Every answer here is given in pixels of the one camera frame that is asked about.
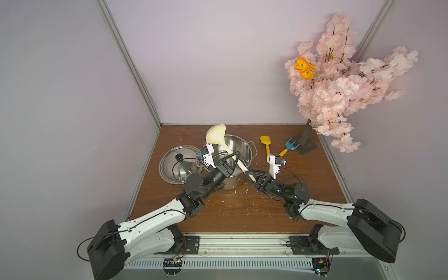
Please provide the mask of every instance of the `lavender wall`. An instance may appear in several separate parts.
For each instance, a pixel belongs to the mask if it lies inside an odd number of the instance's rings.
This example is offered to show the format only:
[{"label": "lavender wall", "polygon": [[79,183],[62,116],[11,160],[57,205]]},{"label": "lavender wall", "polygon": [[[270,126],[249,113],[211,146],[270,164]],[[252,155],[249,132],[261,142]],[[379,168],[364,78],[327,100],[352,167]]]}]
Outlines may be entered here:
[{"label": "lavender wall", "polygon": [[334,151],[354,196],[406,227],[396,263],[407,280],[448,277],[447,11],[444,0],[396,2],[364,59],[405,45],[419,61],[392,84],[401,97],[348,117],[359,150]]},{"label": "lavender wall", "polygon": [[383,2],[107,0],[161,121],[181,124],[305,123],[285,62],[337,12],[359,43]]},{"label": "lavender wall", "polygon": [[93,0],[1,1],[0,38],[0,279],[90,279],[156,125]]}]

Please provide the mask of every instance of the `white ladle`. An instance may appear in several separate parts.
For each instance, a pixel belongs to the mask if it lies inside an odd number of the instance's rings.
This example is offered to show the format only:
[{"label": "white ladle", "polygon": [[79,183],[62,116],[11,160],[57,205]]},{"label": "white ladle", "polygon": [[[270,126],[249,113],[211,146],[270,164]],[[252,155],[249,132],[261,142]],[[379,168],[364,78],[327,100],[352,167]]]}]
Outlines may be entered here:
[{"label": "white ladle", "polygon": [[[229,155],[233,154],[233,151],[227,146],[224,141],[225,134],[225,125],[214,125],[212,126],[207,133],[205,134],[205,142],[209,144],[217,144],[221,145]],[[248,171],[247,167],[244,165],[241,160],[238,160],[238,166],[243,172]],[[253,175],[249,175],[252,181],[255,181],[255,177]]]}]

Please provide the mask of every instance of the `pot handle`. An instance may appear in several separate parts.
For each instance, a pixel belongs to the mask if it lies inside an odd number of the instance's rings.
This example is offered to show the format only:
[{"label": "pot handle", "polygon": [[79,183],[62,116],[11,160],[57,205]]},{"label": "pot handle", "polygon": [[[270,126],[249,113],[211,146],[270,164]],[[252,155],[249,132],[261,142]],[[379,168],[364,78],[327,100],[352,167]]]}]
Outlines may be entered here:
[{"label": "pot handle", "polygon": [[249,144],[249,143],[251,143],[252,142],[252,145],[254,146],[254,148],[255,148],[255,155],[252,157],[252,158],[254,158],[254,157],[256,157],[257,155],[258,155],[258,151],[257,151],[257,147],[255,147],[255,143],[253,142],[253,141],[248,141],[247,143]]},{"label": "pot handle", "polygon": [[198,160],[198,159],[196,159],[196,160],[194,161],[194,164],[196,164],[196,166],[199,167],[199,168],[202,168],[202,169],[205,169],[205,168],[206,168],[205,164],[204,164],[202,161]]}]

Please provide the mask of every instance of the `metal base plate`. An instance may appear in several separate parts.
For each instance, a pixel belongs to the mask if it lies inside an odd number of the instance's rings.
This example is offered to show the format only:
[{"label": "metal base plate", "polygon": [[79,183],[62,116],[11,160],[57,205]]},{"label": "metal base plate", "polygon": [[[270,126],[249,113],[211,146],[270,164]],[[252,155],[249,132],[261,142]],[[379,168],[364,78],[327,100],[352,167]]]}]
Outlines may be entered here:
[{"label": "metal base plate", "polygon": [[293,254],[294,255],[325,255],[328,251],[330,254],[333,255],[339,255],[339,248],[333,248],[333,249],[322,249],[319,250],[319,252],[312,251],[312,248],[310,248],[310,245],[307,242],[308,236],[290,236],[289,240],[293,244],[297,244],[299,246],[293,246]]},{"label": "metal base plate", "polygon": [[299,152],[299,154],[304,155],[315,149],[317,149],[317,145],[313,141],[308,140],[308,142],[306,142],[306,145],[298,146],[296,151]]},{"label": "metal base plate", "polygon": [[179,254],[197,255],[199,253],[199,239],[198,235],[185,236],[185,250],[182,250]]}]

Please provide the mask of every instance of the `pot lid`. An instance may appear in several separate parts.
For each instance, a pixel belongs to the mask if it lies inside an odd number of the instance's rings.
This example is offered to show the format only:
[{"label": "pot lid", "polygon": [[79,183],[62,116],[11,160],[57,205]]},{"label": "pot lid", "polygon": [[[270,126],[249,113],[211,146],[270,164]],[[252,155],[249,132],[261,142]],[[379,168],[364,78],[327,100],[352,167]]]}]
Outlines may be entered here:
[{"label": "pot lid", "polygon": [[[184,184],[190,174],[195,172],[201,173],[202,165],[200,161],[189,159],[197,158],[199,152],[201,152],[201,150],[198,148],[188,145],[177,146],[169,150],[159,163],[159,174],[162,179],[174,185],[177,185],[177,181],[179,181],[179,184]],[[177,159],[181,158],[184,160],[177,163]]]}]

